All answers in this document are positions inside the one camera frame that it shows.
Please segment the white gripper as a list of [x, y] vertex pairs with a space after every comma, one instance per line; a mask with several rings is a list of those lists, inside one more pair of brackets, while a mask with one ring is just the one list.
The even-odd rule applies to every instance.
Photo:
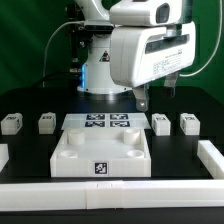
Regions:
[[195, 24], [193, 22], [184, 24], [182, 34], [179, 36], [166, 37], [166, 32], [165, 27], [122, 26], [112, 32], [109, 53], [110, 75], [115, 84], [134, 88], [133, 94], [138, 111], [147, 111], [149, 107], [146, 83], [167, 75], [164, 95], [166, 99], [172, 99], [179, 78], [177, 71], [193, 64]]

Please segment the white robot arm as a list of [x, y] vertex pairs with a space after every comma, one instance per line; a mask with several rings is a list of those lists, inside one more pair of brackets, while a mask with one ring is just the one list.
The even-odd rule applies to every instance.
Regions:
[[179, 72], [193, 64], [193, 0], [74, 0], [71, 18], [72, 71], [77, 90], [113, 101], [131, 91], [139, 111], [148, 109], [149, 83], [164, 78], [175, 95]]

